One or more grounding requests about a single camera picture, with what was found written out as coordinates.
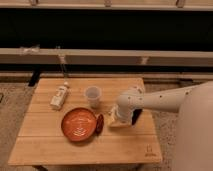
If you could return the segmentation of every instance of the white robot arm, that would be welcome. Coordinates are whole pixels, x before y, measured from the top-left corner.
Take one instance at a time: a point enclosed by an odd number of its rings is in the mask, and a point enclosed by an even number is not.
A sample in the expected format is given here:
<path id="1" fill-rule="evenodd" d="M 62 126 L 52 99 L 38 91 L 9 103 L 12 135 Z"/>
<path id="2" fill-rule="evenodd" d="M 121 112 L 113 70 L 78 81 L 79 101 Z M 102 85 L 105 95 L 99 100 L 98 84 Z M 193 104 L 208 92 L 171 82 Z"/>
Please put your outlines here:
<path id="1" fill-rule="evenodd" d="M 122 122 L 131 123 L 133 111 L 135 109 L 153 109 L 168 112 L 178 112 L 179 108 L 196 86 L 178 88 L 172 90 L 158 91 L 154 93 L 143 93 L 139 86 L 124 91 L 117 98 L 117 117 Z"/>
<path id="2" fill-rule="evenodd" d="M 112 112 L 117 120 L 130 123 L 133 111 L 141 108 L 179 111 L 172 171 L 213 170 L 213 82 L 155 93 L 130 88 Z"/>

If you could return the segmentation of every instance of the table top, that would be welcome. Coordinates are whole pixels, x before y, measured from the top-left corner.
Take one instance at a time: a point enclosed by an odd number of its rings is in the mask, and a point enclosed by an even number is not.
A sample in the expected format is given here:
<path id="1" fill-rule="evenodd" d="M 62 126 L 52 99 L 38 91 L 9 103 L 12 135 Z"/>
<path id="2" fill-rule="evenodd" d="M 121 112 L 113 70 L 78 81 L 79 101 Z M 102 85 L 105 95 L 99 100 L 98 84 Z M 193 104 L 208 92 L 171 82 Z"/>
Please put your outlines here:
<path id="1" fill-rule="evenodd" d="M 16 139 L 10 165 L 72 165 L 161 162 L 162 155 L 155 125 L 149 110 L 144 110 L 136 124 L 109 128 L 108 113 L 117 96 L 134 85 L 144 88 L 141 78 L 69 78 L 68 97 L 60 111 L 52 110 L 50 101 L 64 79 L 40 79 Z M 89 105 L 84 90 L 92 85 L 102 89 L 101 105 L 94 111 L 103 114 L 101 135 L 88 141 L 71 143 L 61 131 L 64 115 L 75 107 Z"/>

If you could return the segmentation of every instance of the paper cup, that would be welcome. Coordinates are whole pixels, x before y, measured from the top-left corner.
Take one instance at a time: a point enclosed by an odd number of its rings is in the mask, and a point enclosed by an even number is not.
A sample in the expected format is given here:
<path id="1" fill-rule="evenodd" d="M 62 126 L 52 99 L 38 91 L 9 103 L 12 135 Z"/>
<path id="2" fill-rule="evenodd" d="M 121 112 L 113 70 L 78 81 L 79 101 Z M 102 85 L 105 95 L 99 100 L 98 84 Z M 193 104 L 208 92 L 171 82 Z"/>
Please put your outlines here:
<path id="1" fill-rule="evenodd" d="M 98 108 L 101 98 L 101 89 L 99 87 L 88 87 L 84 92 L 84 96 L 86 97 L 91 108 Z"/>

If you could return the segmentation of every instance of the red plate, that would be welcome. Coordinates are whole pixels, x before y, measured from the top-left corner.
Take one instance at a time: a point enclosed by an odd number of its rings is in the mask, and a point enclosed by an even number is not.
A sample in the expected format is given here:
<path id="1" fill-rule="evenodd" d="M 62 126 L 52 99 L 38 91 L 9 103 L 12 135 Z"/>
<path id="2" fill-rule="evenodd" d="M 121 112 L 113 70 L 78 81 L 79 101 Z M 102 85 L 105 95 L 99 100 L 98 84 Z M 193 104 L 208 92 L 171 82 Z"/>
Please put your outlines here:
<path id="1" fill-rule="evenodd" d="M 92 111 L 75 108 L 64 116 L 61 128 L 70 141 L 83 141 L 94 133 L 96 124 L 96 117 Z"/>

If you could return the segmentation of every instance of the plastic bottle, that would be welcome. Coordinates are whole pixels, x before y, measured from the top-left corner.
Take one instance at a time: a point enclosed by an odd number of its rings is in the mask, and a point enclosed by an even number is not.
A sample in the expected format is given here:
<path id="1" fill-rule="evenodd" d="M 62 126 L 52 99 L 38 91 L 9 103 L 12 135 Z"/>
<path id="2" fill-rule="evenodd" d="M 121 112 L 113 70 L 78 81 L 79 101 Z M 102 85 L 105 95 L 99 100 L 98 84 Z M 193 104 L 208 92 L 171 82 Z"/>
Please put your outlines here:
<path id="1" fill-rule="evenodd" d="M 60 110 L 68 94 L 69 84 L 64 82 L 64 85 L 59 86 L 56 94 L 53 96 L 50 105 L 54 110 Z"/>

